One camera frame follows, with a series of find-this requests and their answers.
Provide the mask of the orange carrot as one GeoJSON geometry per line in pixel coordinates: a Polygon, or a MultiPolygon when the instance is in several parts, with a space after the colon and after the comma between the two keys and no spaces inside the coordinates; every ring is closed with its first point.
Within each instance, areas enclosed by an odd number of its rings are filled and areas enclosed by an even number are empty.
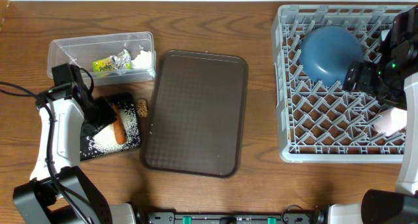
{"type": "Polygon", "coordinates": [[[123,123],[122,123],[122,119],[120,116],[120,112],[118,110],[118,108],[116,107],[116,105],[112,105],[112,108],[114,109],[115,113],[116,113],[116,121],[113,123],[114,126],[114,135],[115,135],[115,139],[116,142],[118,144],[125,144],[126,143],[126,135],[125,135],[125,131],[123,128],[123,123]]]}

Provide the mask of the dark blue plate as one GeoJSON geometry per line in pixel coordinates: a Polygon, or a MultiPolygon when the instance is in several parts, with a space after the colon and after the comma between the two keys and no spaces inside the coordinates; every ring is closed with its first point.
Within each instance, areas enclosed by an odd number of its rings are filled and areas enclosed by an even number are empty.
{"type": "Polygon", "coordinates": [[[362,46],[355,35],[339,26],[324,26],[309,33],[300,46],[302,71],[314,82],[331,87],[343,82],[354,61],[363,60],[362,46]]]}

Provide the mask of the brown dried mushroom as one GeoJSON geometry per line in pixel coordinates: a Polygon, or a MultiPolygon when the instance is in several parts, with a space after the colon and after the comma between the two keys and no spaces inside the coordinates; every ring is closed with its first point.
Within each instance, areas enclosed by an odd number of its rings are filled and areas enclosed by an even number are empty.
{"type": "Polygon", "coordinates": [[[137,114],[140,118],[148,117],[148,102],[146,99],[139,99],[137,101],[137,114]]]}

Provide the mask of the pink plastic cup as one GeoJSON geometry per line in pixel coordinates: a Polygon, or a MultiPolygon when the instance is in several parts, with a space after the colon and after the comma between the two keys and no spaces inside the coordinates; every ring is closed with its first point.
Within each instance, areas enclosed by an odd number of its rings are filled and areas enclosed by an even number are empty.
{"type": "Polygon", "coordinates": [[[391,136],[407,125],[407,111],[399,108],[390,108],[379,114],[378,120],[373,124],[378,133],[391,136]]]}

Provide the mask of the yellow foil snack wrapper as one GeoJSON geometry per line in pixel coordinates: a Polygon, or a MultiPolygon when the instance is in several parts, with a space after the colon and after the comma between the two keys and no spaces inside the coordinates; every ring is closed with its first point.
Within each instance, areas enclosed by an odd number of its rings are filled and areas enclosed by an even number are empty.
{"type": "Polygon", "coordinates": [[[128,71],[131,69],[131,55],[124,49],[118,55],[92,62],[94,72],[128,71]]]}

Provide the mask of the white tissue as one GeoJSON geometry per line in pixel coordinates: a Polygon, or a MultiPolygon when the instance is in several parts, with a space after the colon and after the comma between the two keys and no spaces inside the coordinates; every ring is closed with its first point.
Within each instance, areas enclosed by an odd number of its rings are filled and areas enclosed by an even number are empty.
{"type": "Polygon", "coordinates": [[[138,55],[131,60],[132,69],[148,69],[152,66],[153,53],[151,51],[145,51],[141,48],[138,55]]]}

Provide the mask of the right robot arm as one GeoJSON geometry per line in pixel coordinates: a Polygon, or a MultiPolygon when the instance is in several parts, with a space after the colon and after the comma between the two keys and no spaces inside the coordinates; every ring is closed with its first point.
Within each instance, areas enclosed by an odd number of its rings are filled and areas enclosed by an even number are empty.
{"type": "Polygon", "coordinates": [[[377,63],[350,61],[343,89],[406,111],[404,156],[395,191],[370,189],[360,203],[333,204],[314,223],[417,222],[417,7],[395,16],[377,63]]]}

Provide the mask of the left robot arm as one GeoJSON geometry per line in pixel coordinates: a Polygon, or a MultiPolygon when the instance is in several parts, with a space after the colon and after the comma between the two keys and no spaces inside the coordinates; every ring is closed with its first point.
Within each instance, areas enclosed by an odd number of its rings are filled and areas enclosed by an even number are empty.
{"type": "Polygon", "coordinates": [[[54,86],[34,95],[42,121],[37,163],[13,201],[26,223],[140,223],[130,203],[110,205],[80,168],[80,143],[117,119],[111,104],[92,97],[82,69],[52,68],[54,86]]]}

